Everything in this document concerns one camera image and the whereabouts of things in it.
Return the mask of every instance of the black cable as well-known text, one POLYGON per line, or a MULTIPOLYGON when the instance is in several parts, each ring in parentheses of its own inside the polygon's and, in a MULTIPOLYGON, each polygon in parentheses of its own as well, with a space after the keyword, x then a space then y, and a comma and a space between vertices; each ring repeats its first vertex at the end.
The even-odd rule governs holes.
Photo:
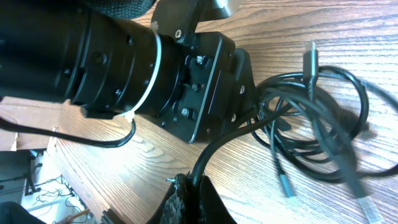
POLYGON ((308 99, 315 101, 315 86, 318 81, 318 50, 314 42, 307 45, 307 51, 303 55, 303 82, 305 84, 308 99))
MULTIPOLYGON (((48 183, 53 182, 53 181, 58 182, 57 179, 59 177, 57 177, 55 179, 49 179, 49 180, 47 180, 47 181, 45 181, 45 182, 43 182, 41 184, 35 184, 34 186, 38 187, 38 186, 41 186, 41 185, 44 185, 44 184, 48 184, 48 183)), ((13 188, 13 189, 1 190, 0 192, 1 192, 0 196, 7 195, 7 194, 13 194, 13 193, 17 193, 17 192, 23 193, 23 192, 25 192, 25 186, 16 187, 16 188, 13 188)))
POLYGON ((45 214, 47 214, 48 212, 50 212, 50 211, 51 211, 51 208, 52 208, 52 205, 50 206, 50 209, 49 209, 48 211, 46 211, 45 213, 43 213, 43 214, 41 214, 41 215, 39 215, 39 216, 36 216, 36 218, 39 218, 39 217, 41 217, 42 215, 45 215, 45 214))
POLYGON ((61 190, 61 189, 55 189, 55 191, 49 192, 48 190, 41 189, 41 190, 40 190, 40 193, 41 193, 42 191, 44 191, 44 192, 46 192, 46 193, 44 193, 44 194, 39 194, 39 195, 36 197, 36 202, 35 202, 33 205, 35 205, 37 202, 42 202, 42 203, 48 202, 47 200, 42 200, 43 197, 55 197, 55 199, 52 200, 52 201, 54 201, 54 200, 58 199, 59 197, 65 197, 65 196, 73 195, 73 193, 72 193, 71 191, 70 191, 69 194, 66 194, 66 195, 61 194, 61 191, 63 191, 63 190, 61 190))
POLYGON ((218 148, 233 140, 236 137, 247 134, 252 131, 253 137, 265 148, 270 149, 272 158, 275 162, 278 176, 288 197, 292 197, 293 191, 287 181, 286 173, 280 166, 276 152, 283 155, 294 166, 309 177, 328 183, 347 183, 353 194, 358 198, 365 214, 368 218, 377 217, 382 220, 376 206, 368 194, 365 192, 360 181, 363 177, 389 177, 398 174, 398 165, 382 172, 358 172, 358 160, 351 145, 352 140, 366 130, 368 126, 366 120, 369 114, 369 100, 366 90, 369 90, 383 100, 386 100, 398 113, 398 102, 380 88, 358 80, 352 73, 337 67, 319 67, 321 77, 336 78, 351 82, 355 87, 361 110, 359 116, 352 112, 340 108, 337 102, 324 90, 315 86, 317 78, 313 78, 307 85, 303 83, 303 73, 286 73, 270 77, 257 86, 257 92, 261 93, 260 112, 254 123, 248 121, 248 126, 239 128, 232 133, 226 134, 216 141, 210 143, 198 158, 191 175, 192 190, 197 191, 200 186, 201 178, 205 167, 211 156, 218 148), (278 98, 275 110, 270 109, 271 100, 278 98), (283 101, 288 104, 281 107, 283 101), (276 119, 280 116, 306 116, 311 124, 316 139, 303 141, 288 138, 279 131, 276 119), (321 122, 326 121, 332 129, 327 131, 326 126, 321 122), (259 137, 255 130, 260 129, 269 139, 269 143, 259 137), (314 159, 316 156, 326 152, 326 159, 314 159), (329 161, 335 161, 338 170, 330 173, 319 172, 307 166, 303 161, 316 164, 323 164, 329 161))
MULTIPOLYGON (((76 208, 79 212, 81 212, 81 210, 80 210, 79 207, 74 206, 74 205, 68 205, 68 204, 67 204, 68 199, 69 199, 70 197, 68 197, 68 198, 65 200, 65 205, 66 205, 67 207, 76 208)), ((83 222, 72 222, 72 223, 85 223, 85 222, 87 222, 87 219, 88 219, 88 214, 86 215, 86 220, 85 220, 85 221, 83 221, 83 222)))
POLYGON ((68 141, 74 141, 80 144, 87 144, 91 146, 97 147, 120 147, 125 145, 130 139, 133 137, 136 132, 136 122, 132 120, 131 122, 131 130, 130 132, 123 137, 122 139, 114 140, 114 141, 96 141, 91 139, 85 139, 77 136, 72 136, 69 134, 58 133, 55 131, 44 130, 40 128, 32 128, 28 126, 23 126, 19 124, 14 124, 9 122, 3 118, 0 118, 0 128, 6 131, 12 131, 17 133, 28 133, 28 134, 41 134, 45 136, 52 136, 60 139, 65 139, 68 141))

